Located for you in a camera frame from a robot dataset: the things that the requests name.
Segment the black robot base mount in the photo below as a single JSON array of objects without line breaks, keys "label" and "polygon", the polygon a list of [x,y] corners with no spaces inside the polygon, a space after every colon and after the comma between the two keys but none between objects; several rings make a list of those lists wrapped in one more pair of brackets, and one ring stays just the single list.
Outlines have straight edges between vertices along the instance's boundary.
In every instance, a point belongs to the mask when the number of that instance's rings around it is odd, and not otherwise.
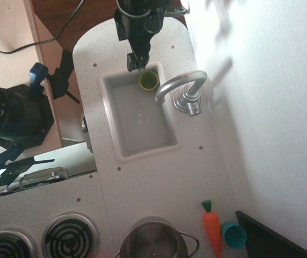
[{"label": "black robot base mount", "polygon": [[0,87],[0,147],[17,145],[26,150],[40,146],[53,123],[46,95],[31,95],[25,84]]}]

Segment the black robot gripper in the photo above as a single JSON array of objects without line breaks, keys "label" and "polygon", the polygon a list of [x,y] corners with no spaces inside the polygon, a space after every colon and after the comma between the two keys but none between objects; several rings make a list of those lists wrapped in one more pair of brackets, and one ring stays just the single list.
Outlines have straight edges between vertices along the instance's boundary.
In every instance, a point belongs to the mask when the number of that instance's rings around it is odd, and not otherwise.
[{"label": "black robot gripper", "polygon": [[116,1],[116,33],[120,41],[128,40],[127,69],[141,70],[149,62],[150,40],[163,27],[170,1]]}]

